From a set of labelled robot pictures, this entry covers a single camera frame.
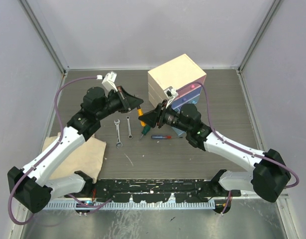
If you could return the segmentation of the green handled screwdriver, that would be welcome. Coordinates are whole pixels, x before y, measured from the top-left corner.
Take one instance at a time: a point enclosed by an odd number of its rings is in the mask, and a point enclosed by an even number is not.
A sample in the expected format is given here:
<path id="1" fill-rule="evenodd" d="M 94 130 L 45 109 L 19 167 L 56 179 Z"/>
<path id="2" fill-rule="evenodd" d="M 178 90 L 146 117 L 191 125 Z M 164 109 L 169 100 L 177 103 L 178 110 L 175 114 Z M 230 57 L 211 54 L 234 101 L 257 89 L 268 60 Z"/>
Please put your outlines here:
<path id="1" fill-rule="evenodd" d="M 151 127 L 149 125 L 144 126 L 139 140 L 141 140 L 150 131 L 150 129 Z"/>

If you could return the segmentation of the orange handled screwdriver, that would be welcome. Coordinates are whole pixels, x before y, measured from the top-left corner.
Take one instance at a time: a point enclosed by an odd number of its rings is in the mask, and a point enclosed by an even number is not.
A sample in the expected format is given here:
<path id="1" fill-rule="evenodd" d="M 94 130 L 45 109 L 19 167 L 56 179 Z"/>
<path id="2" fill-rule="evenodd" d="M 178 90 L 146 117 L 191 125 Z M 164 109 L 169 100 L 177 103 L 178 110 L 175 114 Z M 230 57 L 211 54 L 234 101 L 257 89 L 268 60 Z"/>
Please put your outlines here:
<path id="1" fill-rule="evenodd" d="M 139 116 L 139 117 L 143 115 L 143 111 L 142 111 L 141 106 L 138 106 L 138 107 L 137 107 L 137 113 L 138 113 L 138 116 Z M 145 127 L 145 126 L 146 126 L 146 123 L 145 123 L 145 122 L 140 121 L 140 123 L 141 123 L 141 126 L 142 126 L 142 127 Z"/>

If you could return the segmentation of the red blue handled screwdriver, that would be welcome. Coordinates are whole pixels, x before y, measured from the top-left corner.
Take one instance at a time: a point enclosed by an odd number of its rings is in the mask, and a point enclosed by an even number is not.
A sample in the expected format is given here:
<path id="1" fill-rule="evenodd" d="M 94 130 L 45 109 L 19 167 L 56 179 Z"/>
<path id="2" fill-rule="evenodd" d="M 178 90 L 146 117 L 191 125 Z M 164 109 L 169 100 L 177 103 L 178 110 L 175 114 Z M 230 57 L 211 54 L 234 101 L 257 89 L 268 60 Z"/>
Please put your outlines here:
<path id="1" fill-rule="evenodd" d="M 151 139 L 172 139 L 172 138 L 183 138 L 182 136 L 171 136 L 171 135 L 152 135 Z"/>

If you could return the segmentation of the wide purple drawer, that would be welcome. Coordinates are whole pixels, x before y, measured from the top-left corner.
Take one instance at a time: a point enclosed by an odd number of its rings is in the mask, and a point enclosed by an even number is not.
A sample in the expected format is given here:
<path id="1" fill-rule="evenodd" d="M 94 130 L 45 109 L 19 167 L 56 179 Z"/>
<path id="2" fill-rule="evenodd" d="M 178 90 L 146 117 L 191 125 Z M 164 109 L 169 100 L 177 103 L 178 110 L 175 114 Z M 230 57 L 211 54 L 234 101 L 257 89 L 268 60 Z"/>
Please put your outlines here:
<path id="1" fill-rule="evenodd" d="M 200 96 L 201 91 L 202 91 L 202 87 L 200 86 L 200 87 L 196 88 L 195 90 L 189 92 L 188 94 L 183 95 L 182 97 L 176 98 L 171 105 L 172 109 L 174 109 L 174 110 L 175 109 L 180 109 L 182 107 L 182 105 L 187 104 L 187 102 L 190 99 L 192 99 L 196 96 Z"/>

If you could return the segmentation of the large pink drawer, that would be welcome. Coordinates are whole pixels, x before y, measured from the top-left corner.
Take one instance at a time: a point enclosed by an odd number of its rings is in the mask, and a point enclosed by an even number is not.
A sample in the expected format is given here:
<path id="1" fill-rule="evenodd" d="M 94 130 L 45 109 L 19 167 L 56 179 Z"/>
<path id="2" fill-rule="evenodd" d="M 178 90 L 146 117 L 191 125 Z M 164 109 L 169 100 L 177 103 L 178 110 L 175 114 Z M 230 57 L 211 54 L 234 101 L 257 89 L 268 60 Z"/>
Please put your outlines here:
<path id="1" fill-rule="evenodd" d="M 200 87 L 200 83 L 203 84 L 205 79 L 206 79 L 206 74 L 203 75 L 202 77 L 194 80 L 193 82 L 190 82 L 190 83 L 186 84 L 185 86 L 181 87 L 178 90 L 179 97 L 182 97 L 183 95 L 186 95 L 189 92 L 191 92 L 191 91 L 195 90 L 196 88 Z"/>

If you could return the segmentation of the cream drawer cabinet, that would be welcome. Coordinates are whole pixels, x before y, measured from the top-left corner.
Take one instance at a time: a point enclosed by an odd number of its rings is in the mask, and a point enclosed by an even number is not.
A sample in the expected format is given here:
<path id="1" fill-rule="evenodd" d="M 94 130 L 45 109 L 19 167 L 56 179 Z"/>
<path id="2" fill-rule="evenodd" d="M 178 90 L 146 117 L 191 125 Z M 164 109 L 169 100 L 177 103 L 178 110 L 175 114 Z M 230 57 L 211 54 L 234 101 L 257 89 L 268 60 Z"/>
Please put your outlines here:
<path id="1" fill-rule="evenodd" d="M 148 99 L 156 107 L 166 99 L 164 90 L 172 86 L 176 90 L 205 75 L 187 54 L 178 56 L 148 71 Z"/>

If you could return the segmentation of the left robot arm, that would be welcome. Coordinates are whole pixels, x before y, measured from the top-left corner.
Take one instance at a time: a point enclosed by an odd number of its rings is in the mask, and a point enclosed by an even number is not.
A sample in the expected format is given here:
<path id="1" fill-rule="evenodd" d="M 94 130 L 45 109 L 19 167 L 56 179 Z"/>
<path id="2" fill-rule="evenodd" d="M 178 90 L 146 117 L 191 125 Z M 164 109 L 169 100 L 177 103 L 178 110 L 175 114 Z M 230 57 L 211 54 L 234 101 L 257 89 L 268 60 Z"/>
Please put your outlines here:
<path id="1" fill-rule="evenodd" d="M 81 109 L 68 121 L 60 136 L 30 163 L 8 171 L 11 197 L 35 214 L 56 197 L 70 193 L 90 196 L 93 192 L 91 178 L 82 171 L 59 180 L 49 177 L 75 149 L 91 138 L 100 128 L 102 119 L 115 112 L 128 113 L 142 103 L 141 98 L 129 94 L 122 86 L 107 94 L 101 87 L 88 89 Z"/>

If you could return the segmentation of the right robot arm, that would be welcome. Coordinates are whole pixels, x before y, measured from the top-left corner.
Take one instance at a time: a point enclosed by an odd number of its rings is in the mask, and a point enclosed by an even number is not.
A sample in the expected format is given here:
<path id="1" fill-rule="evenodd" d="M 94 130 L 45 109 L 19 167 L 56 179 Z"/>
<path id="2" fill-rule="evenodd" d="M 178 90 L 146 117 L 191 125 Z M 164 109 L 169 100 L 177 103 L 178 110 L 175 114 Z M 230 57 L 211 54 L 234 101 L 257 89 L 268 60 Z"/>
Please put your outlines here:
<path id="1" fill-rule="evenodd" d="M 184 131 L 192 147 L 217 154 L 242 167 L 243 172 L 225 170 L 212 183 L 212 191 L 217 196 L 232 190 L 252 191 L 265 201 L 274 203 L 291 178 L 279 152 L 273 149 L 264 152 L 230 140 L 203 123 L 194 104 L 185 104 L 176 112 L 162 102 L 139 116 L 139 120 L 152 128 L 167 124 Z"/>

